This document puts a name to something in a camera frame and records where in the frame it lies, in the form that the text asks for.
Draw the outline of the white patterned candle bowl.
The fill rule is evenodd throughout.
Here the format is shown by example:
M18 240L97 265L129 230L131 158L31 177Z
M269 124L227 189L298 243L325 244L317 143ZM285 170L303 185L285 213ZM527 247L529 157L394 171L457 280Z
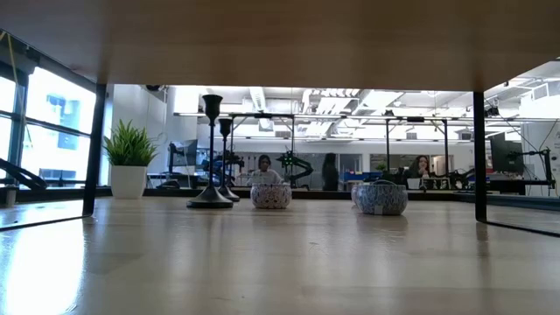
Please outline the white patterned candle bowl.
M291 186L287 183L253 184L250 199L255 208L285 209L291 203Z

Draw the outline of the black metal candlestick holder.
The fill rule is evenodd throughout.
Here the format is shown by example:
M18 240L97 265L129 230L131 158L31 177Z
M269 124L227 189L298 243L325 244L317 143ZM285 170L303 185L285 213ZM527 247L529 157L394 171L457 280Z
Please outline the black metal candlestick holder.
M197 208L232 208L233 201L224 197L214 185L214 132L215 119L220 114L222 97L217 94L205 94L202 96L205 102L205 115L209 119L210 144L209 144L209 170L208 185L195 198L189 199L186 206L191 209Z
M226 176L226 169L227 169L227 140L228 135L231 132L232 128L232 120L228 118L221 118L219 120L220 123L220 134L222 137L222 155L221 155L221 179L220 179L220 188L219 193L225 197L226 199L239 202L240 197L234 194L230 188L228 187L227 176Z

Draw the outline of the blue patterned candle bowl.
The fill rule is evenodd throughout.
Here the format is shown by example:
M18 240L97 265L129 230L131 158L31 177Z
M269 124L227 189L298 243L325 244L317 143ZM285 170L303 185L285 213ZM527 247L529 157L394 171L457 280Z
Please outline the blue patterned candle bowl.
M405 185L379 179L358 185L355 203L364 214L399 216L408 205L408 192Z

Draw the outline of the person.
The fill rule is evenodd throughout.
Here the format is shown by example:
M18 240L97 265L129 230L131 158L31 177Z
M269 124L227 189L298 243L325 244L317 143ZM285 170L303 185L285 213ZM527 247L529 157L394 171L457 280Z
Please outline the person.
M408 169L407 179L409 178L428 178L430 176L430 160L425 155L415 158L412 165Z
M322 165L322 181L323 190L336 192L339 187L339 172L336 167L336 155L334 153L326 153Z
M284 180L273 169L268 155L261 155L257 161L257 169L250 174L248 185L253 184L282 184Z

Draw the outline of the blue storage bins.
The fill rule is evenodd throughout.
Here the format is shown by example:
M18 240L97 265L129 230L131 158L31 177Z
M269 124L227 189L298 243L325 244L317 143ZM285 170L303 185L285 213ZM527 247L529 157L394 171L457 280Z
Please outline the blue storage bins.
M381 171L346 171L343 174L343 181L376 181L382 177Z

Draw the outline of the black background monitor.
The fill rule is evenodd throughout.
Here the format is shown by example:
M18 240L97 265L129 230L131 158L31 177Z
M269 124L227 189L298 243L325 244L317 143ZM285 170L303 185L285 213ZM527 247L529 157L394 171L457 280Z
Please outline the black background monitor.
M523 174L522 144L508 141L504 134L490 137L492 167L495 172Z
M197 164L197 140L170 142L168 145L168 172L174 173L175 166L195 166Z

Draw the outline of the wooden riser shelf black legs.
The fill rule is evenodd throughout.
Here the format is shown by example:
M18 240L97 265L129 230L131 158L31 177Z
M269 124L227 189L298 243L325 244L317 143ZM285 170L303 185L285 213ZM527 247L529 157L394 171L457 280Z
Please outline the wooden riser shelf black legs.
M472 92L482 223L483 94L560 57L560 0L0 0L0 30L94 87L84 216L108 84L294 85Z

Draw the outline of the green plant in white pot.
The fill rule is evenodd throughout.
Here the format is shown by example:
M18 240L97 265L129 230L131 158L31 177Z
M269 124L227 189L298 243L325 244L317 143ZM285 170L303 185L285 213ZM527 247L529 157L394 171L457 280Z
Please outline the green plant in white pot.
M158 147L148 137L146 128L137 128L132 121L120 120L104 137L103 149L111 165L110 187L119 200L137 200L144 195L147 170L158 154Z

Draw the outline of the small grey cylinder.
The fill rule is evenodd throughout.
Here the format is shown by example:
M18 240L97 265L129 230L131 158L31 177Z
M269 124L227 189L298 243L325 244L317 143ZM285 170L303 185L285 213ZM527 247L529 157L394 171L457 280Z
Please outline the small grey cylinder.
M16 186L0 187L0 207L13 207L19 189Z

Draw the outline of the black background gantry frame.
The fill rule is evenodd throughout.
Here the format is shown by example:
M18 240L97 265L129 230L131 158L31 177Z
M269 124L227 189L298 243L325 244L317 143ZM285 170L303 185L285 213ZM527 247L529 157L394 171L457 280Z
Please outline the black background gantry frame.
M230 113L228 116L232 119L232 127L229 136L231 145L234 145L235 129L241 124L243 124L247 118L252 117L255 119L268 119L268 120L272 120L274 118L279 119L290 130L290 155L293 155L295 150L295 136L294 136L295 115L294 114L265 113L263 111L260 111L255 113ZM242 118L242 120L237 125L235 125L236 117Z
M397 124L394 126L396 127L397 125L400 125L401 123L431 123L436 130L439 129L439 131L444 135L444 170L445 170L445 176L448 177L449 176L449 171L450 171L450 163L449 163L449 139L448 139L448 119L447 118L430 118L430 117L424 117L424 116L395 116L395 117L390 117L390 116L384 116L384 121L385 121L385 141L386 141L386 173L390 173L390 131L391 128L389 127L390 122L392 120L397 121ZM435 122L441 122L444 126L443 129L439 128Z

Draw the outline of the black aluminium table frame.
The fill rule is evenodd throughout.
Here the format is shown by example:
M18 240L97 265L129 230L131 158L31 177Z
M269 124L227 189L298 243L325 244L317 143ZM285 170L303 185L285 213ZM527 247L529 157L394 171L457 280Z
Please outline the black aluminium table frame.
M84 196L83 188L58 188L47 189L44 191L16 190L15 201L22 203L47 202L58 200L80 200ZM200 190L158 190L145 189L144 197L183 197L191 198L200 193ZM323 192L323 191L292 191L294 200L350 200L350 192ZM449 191L428 191L428 192L408 192L410 201L460 201L475 202L473 193L449 192ZM492 206L519 207L528 209L538 209L545 211L560 212L560 198L522 196L507 194L489 194L486 196L486 203Z

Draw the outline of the black window frame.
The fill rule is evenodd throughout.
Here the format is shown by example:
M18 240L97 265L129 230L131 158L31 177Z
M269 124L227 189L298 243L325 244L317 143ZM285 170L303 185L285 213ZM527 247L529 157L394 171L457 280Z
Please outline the black window frame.
M102 91L0 29L0 158L47 188L85 184ZM1 184L25 186L4 170Z

